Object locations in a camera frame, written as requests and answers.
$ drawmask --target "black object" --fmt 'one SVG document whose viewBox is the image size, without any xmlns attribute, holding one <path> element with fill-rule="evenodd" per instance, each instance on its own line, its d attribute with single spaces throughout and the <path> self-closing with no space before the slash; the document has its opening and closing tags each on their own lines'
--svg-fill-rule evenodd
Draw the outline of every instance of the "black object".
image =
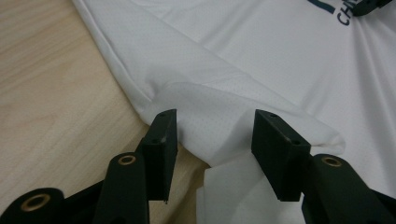
<svg viewBox="0 0 396 224">
<path fill-rule="evenodd" d="M 278 115 L 256 110 L 252 153 L 280 201 L 304 194 L 306 223 L 396 223 L 396 200 L 369 189 L 346 161 L 312 157 L 310 147 Z"/>
<path fill-rule="evenodd" d="M 362 0 L 352 8 L 352 13 L 356 17 L 364 16 L 378 7 L 384 7 L 391 1 L 392 0 Z"/>
<path fill-rule="evenodd" d="M 65 199 L 58 189 L 35 189 L 15 200 L 0 224 L 148 224 L 148 200 L 167 202 L 177 156 L 177 112 L 152 122 L 135 152 L 108 165 L 106 178 Z"/>
</svg>

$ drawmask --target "wooden surface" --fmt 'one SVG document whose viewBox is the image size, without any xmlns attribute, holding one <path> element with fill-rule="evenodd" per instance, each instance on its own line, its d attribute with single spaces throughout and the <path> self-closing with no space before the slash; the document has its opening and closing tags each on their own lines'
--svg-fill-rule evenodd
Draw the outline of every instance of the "wooden surface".
<svg viewBox="0 0 396 224">
<path fill-rule="evenodd" d="M 32 189 L 68 197 L 103 179 L 147 129 L 71 1 L 0 1 L 0 213 Z M 195 223 L 206 168 L 180 147 L 169 204 L 150 203 L 151 223 Z"/>
</svg>

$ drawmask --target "wooden table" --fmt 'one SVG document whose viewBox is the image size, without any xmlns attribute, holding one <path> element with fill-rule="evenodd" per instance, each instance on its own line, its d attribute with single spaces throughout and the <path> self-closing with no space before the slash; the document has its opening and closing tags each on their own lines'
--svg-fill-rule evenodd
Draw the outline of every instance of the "wooden table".
<svg viewBox="0 0 396 224">
<path fill-rule="evenodd" d="M 71 1 L 0 1 L 0 213 L 32 189 L 68 197 L 98 182 L 147 129 Z M 207 167 L 180 147 L 169 204 L 150 203 L 151 223 L 195 223 Z"/>
</svg>

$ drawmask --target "white fabric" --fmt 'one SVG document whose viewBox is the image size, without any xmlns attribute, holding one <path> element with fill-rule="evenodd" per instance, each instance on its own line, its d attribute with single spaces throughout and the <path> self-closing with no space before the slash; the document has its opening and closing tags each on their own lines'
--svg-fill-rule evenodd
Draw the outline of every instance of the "white fabric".
<svg viewBox="0 0 396 224">
<path fill-rule="evenodd" d="M 342 157 L 396 196 L 394 2 L 359 19 L 335 0 L 333 14 L 305 0 L 74 2 L 141 118 L 176 108 L 179 141 L 212 166 L 198 223 L 304 223 L 249 152 L 255 109 L 312 154 L 343 153 L 344 137 Z"/>
</svg>

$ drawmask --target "black bracket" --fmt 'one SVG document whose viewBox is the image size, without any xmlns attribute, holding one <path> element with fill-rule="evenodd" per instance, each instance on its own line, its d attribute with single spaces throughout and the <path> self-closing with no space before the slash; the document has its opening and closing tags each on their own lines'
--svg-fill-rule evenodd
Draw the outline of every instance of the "black bracket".
<svg viewBox="0 0 396 224">
<path fill-rule="evenodd" d="M 281 117 L 256 110 L 252 153 L 280 201 L 304 194 L 306 223 L 396 223 L 396 200 L 369 189 L 346 161 L 310 148 Z"/>
<path fill-rule="evenodd" d="M 364 16 L 378 7 L 384 7 L 391 1 L 392 0 L 362 0 L 352 8 L 352 13 L 356 17 Z"/>
<path fill-rule="evenodd" d="M 149 200 L 167 202 L 177 156 L 177 112 L 152 122 L 135 152 L 114 157 L 105 180 L 64 198 L 35 189 L 15 200 L 0 224 L 149 224 Z"/>
</svg>

